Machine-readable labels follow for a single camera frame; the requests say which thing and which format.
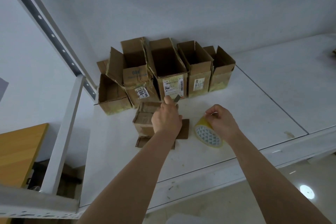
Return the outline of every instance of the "shipping label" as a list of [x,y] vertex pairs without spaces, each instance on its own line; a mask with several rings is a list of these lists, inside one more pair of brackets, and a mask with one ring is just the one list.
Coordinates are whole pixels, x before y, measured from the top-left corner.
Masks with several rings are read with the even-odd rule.
[[195,90],[202,90],[203,89],[204,79],[205,78],[200,78],[200,79],[196,79],[194,81],[194,91]]
[[138,95],[138,99],[149,97],[148,91],[146,90],[145,87],[140,87],[140,88],[137,88],[137,89],[134,89],[134,90],[135,90],[136,94]]
[[163,81],[165,96],[171,96],[174,99],[178,94],[183,98],[184,85],[183,76],[177,75]]

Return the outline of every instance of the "person's left hand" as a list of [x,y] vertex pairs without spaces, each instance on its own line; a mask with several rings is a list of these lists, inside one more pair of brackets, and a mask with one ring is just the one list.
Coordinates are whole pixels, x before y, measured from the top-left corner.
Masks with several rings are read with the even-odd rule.
[[174,139],[180,133],[182,128],[182,115],[179,115],[177,107],[170,96],[165,96],[161,104],[152,117],[154,133],[164,131],[171,133]]

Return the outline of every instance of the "white metal post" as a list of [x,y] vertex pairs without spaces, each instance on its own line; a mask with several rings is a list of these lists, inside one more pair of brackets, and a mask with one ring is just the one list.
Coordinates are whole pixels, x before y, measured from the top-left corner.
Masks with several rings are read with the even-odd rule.
[[56,195],[83,88],[83,81],[84,76],[78,75],[73,85],[40,192]]
[[76,219],[78,201],[0,185],[0,218]]

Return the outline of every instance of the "wooden door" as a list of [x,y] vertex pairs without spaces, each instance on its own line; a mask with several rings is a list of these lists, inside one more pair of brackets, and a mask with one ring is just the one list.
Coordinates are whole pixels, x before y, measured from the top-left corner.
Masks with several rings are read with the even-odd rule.
[[[0,184],[23,187],[35,162],[48,123],[0,134]],[[9,219],[0,218],[0,224]]]

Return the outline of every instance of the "hand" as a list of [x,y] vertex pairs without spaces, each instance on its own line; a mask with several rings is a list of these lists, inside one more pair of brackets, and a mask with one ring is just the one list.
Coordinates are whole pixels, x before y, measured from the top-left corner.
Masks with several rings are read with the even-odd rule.
[[174,139],[180,133],[182,128],[182,115],[179,115],[175,103],[170,96],[165,96],[161,104],[152,116],[154,133],[164,131],[171,133]]
[[241,134],[241,131],[229,110],[220,105],[214,105],[205,111],[204,115],[219,137],[229,143]]

